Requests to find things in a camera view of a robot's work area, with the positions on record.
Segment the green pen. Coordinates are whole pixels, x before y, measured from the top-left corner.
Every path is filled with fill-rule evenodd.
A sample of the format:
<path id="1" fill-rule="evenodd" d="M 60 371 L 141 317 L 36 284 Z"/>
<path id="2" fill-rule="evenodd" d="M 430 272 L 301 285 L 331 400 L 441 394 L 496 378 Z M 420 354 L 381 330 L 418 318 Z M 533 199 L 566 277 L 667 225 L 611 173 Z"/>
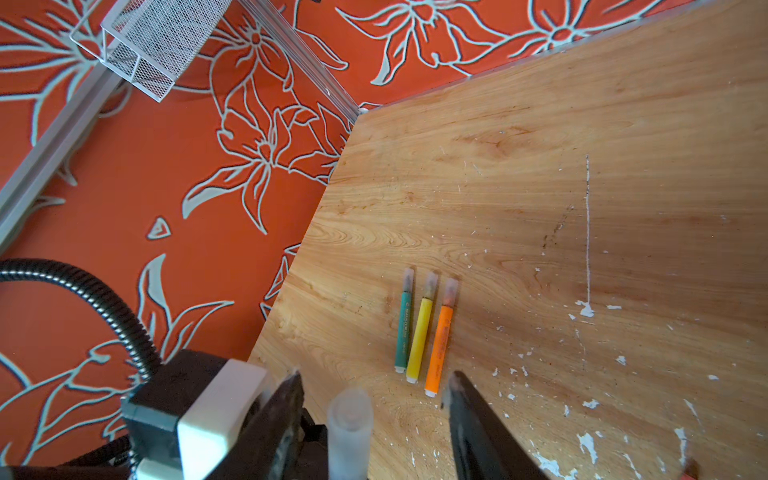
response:
<path id="1" fill-rule="evenodd" d="M 394 363 L 394 369 L 397 373 L 404 373 L 408 362 L 414 275 L 415 271 L 413 268 L 405 269 L 403 288 L 400 297 L 398 335 Z"/>

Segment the pink pen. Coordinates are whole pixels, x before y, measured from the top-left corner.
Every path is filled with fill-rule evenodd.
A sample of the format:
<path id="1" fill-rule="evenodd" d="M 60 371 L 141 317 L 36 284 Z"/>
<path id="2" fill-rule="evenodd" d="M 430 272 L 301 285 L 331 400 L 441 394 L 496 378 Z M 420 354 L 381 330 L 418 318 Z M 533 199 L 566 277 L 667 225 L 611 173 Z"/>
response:
<path id="1" fill-rule="evenodd" d="M 683 471 L 679 477 L 680 480 L 698 480 L 700 475 L 700 466 L 693 458 L 689 458 L 684 465 Z"/>

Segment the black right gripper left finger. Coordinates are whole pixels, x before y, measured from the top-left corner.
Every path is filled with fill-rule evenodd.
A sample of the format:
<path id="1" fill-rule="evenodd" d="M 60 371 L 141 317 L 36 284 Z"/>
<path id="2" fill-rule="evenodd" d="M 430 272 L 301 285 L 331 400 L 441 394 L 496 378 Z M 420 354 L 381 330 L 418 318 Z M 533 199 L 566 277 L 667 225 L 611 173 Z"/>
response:
<path id="1" fill-rule="evenodd" d="M 304 402 L 299 371 L 288 375 L 207 479 L 286 479 L 299 451 Z"/>

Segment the orange pen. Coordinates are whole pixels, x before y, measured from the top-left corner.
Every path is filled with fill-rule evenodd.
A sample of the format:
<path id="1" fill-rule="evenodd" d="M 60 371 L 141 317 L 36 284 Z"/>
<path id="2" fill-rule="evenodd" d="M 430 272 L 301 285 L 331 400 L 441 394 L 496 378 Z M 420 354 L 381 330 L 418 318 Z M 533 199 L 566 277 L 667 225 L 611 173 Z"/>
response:
<path id="1" fill-rule="evenodd" d="M 441 385 L 442 371 L 450 337 L 450 328 L 458 294 L 459 280 L 449 278 L 446 283 L 443 302 L 439 311 L 438 325 L 435 332 L 432 354 L 425 384 L 425 393 L 436 398 Z"/>

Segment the yellow pen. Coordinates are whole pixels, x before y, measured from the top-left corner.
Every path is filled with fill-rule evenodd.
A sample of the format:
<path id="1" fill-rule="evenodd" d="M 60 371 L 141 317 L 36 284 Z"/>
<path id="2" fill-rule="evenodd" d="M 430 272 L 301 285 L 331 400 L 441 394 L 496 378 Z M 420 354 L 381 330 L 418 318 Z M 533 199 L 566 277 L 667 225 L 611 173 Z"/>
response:
<path id="1" fill-rule="evenodd" d="M 406 368 L 406 379 L 411 384 L 416 384 L 419 380 L 429 323 L 437 292 L 438 278 L 439 276 L 436 272 L 429 273 L 420 301 L 416 327 Z"/>

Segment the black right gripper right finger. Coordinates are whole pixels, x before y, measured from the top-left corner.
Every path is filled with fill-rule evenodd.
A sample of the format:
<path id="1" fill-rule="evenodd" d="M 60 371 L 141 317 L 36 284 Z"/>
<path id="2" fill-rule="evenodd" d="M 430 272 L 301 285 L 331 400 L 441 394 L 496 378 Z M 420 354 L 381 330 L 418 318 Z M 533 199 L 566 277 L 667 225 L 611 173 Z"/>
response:
<path id="1" fill-rule="evenodd" d="M 448 380 L 446 408 L 459 479 L 546 477 L 461 371 Z"/>

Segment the clear pen cap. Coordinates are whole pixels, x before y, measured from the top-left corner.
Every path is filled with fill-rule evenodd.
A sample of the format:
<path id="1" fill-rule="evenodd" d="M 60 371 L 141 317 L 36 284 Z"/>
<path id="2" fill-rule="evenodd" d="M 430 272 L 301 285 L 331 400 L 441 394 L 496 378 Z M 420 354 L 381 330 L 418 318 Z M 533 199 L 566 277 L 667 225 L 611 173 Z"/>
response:
<path id="1" fill-rule="evenodd" d="M 374 426 L 373 406 L 360 388 L 337 395 L 327 411 L 328 478 L 366 479 Z"/>

